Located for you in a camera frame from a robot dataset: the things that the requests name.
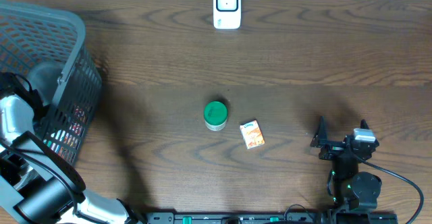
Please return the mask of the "orange juice carton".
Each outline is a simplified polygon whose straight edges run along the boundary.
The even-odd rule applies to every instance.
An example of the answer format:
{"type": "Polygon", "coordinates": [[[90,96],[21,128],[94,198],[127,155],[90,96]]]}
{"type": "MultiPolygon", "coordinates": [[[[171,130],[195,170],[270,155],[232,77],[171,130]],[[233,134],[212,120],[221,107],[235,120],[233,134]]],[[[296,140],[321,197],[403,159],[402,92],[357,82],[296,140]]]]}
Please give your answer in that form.
{"type": "Polygon", "coordinates": [[[240,132],[247,149],[262,146],[265,143],[259,123],[255,119],[240,125],[240,132]]]}

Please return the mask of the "green lidded jar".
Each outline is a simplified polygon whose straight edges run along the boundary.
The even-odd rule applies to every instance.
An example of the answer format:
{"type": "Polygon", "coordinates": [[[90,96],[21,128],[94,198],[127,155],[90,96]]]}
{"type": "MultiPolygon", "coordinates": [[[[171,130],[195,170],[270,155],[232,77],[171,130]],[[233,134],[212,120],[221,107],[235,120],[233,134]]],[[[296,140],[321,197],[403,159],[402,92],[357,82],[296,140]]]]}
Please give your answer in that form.
{"type": "Polygon", "coordinates": [[[225,127],[228,118],[228,110],[222,102],[211,101],[205,106],[203,115],[207,128],[217,132],[225,127]]]}

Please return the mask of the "red Top candy bar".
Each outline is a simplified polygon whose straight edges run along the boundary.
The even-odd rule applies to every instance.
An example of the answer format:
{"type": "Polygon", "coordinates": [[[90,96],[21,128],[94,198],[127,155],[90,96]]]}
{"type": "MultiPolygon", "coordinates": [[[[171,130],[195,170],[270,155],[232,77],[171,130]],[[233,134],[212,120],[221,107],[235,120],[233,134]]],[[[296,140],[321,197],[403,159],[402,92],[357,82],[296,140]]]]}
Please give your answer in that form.
{"type": "Polygon", "coordinates": [[[87,121],[88,116],[85,110],[74,105],[71,115],[61,117],[62,126],[65,128],[51,128],[43,140],[44,144],[61,158],[72,163],[82,143],[82,137],[85,133],[84,126],[87,121]]]}

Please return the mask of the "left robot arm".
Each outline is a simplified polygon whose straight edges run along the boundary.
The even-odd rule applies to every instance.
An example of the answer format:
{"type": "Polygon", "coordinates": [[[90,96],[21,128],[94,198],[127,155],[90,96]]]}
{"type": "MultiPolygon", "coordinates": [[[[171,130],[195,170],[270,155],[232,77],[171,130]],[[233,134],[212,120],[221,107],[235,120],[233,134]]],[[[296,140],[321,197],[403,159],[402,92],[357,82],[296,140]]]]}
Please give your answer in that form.
{"type": "Polygon", "coordinates": [[[147,223],[123,201],[87,190],[36,136],[48,109],[25,77],[1,73],[1,206],[18,223],[147,223]]]}

